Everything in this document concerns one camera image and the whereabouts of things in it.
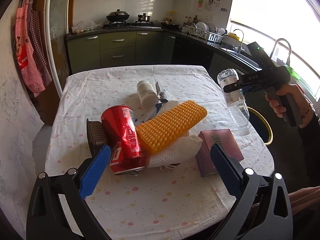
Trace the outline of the person's right hand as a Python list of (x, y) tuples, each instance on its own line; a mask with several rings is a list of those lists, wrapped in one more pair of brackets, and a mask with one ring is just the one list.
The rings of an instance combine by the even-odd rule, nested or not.
[[(287, 83), (282, 85), (281, 88), (276, 91), (276, 94), (278, 96), (284, 96), (287, 94), (291, 94), (293, 96), (302, 119), (302, 124), (299, 125), (299, 127), (305, 128), (313, 119), (314, 112), (310, 105), (310, 102), (304, 95), (304, 90), (297, 84)], [(286, 108), (284, 106), (281, 106), (277, 100), (271, 99), (267, 94), (265, 95), (265, 98), (269, 102), (276, 115), (279, 118), (283, 118), (284, 114), (286, 113)]]

